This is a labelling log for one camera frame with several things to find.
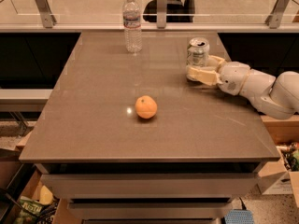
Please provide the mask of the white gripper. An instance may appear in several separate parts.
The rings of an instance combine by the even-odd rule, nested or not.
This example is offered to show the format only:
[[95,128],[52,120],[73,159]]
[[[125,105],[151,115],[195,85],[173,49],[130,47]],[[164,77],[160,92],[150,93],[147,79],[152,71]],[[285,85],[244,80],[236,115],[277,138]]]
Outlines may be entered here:
[[249,75],[250,66],[240,62],[226,63],[219,56],[209,55],[207,60],[209,70],[187,66],[187,78],[199,81],[208,86],[219,84],[219,88],[231,95],[240,95]]

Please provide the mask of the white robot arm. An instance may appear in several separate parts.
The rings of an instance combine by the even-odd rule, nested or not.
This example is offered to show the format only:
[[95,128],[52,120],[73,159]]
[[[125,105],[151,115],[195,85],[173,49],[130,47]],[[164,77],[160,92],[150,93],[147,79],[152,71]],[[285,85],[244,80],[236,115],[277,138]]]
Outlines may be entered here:
[[189,80],[245,97],[257,111],[274,119],[289,119],[299,112],[297,72],[287,71],[274,77],[247,64],[226,62],[212,55],[204,66],[188,64],[186,70]]

